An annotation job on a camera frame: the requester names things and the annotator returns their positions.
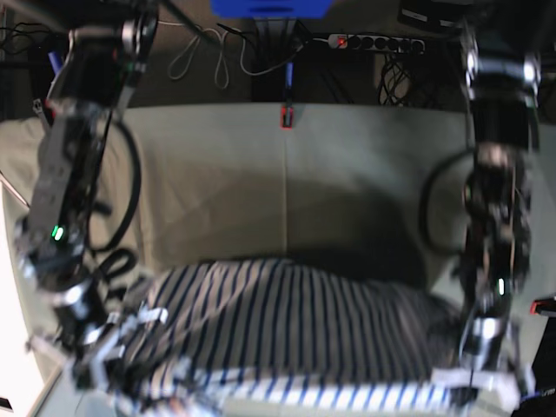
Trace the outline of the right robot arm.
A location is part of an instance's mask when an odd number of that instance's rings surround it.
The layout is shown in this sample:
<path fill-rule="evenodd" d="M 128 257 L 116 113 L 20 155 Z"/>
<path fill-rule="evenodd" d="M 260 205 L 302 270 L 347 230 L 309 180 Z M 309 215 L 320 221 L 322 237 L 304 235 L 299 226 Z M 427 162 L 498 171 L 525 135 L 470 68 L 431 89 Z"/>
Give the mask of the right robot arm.
<path fill-rule="evenodd" d="M 129 206 L 103 247 L 108 259 L 96 269 L 83 259 L 91 249 L 89 219 L 100 209 L 96 189 L 108 131 L 116 127 L 126 142 L 133 140 L 122 113 L 146 70 L 157 23 L 156 2 L 134 1 L 111 23 L 69 32 L 69 52 L 48 96 L 55 116 L 43 139 L 30 210 L 16 227 L 22 274 L 60 327 L 50 339 L 33 335 L 30 347 L 68 366 L 79 387 L 107 390 L 124 380 L 123 338 L 145 320 L 143 312 L 130 309 L 108 314 L 98 293 L 99 283 L 116 274 L 113 262 L 126 268 L 136 263 L 120 247 L 142 184 L 135 146 L 129 147 Z"/>

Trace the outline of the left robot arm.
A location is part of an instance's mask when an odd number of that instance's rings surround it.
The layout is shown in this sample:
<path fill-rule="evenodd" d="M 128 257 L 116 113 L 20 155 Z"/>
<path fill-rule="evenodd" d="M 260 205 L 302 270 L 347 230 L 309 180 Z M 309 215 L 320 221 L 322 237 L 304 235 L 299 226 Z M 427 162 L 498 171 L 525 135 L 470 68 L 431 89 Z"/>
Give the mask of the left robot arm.
<path fill-rule="evenodd" d="M 511 309 L 531 268 L 529 155 L 539 147 L 540 59 L 500 28 L 470 25 L 461 30 L 461 58 L 473 167 L 462 190 L 465 242 L 455 250 L 464 293 L 456 363 L 467 387 L 511 374 L 526 389 L 520 356 L 504 359 L 502 348 L 519 341 Z"/>

